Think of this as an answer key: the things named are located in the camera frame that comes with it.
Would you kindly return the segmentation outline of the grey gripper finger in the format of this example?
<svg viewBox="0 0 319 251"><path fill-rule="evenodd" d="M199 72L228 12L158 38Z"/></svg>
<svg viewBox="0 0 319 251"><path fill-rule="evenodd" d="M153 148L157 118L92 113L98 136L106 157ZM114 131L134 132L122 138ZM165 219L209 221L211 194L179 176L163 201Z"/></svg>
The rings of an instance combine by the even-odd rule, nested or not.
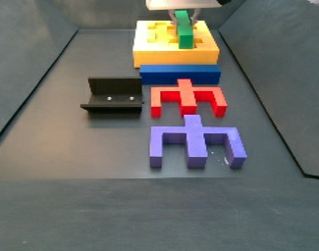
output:
<svg viewBox="0 0 319 251"><path fill-rule="evenodd" d="M170 18L170 23L173 25L175 25L177 24L177 18L174 16L174 10L167 10L167 15L169 15L169 18Z"/></svg>
<svg viewBox="0 0 319 251"><path fill-rule="evenodd" d="M201 9L194 9L193 15L190 17L190 25L191 26L198 22L199 14L201 14Z"/></svg>

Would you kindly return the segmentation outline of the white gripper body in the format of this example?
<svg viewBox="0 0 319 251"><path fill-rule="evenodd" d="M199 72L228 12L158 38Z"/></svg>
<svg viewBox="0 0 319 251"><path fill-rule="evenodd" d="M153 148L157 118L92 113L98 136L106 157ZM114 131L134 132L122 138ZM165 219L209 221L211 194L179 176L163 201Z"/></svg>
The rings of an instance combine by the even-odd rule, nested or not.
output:
<svg viewBox="0 0 319 251"><path fill-rule="evenodd" d="M221 5L218 0L146 0L146 7L151 11L218 8Z"/></svg>

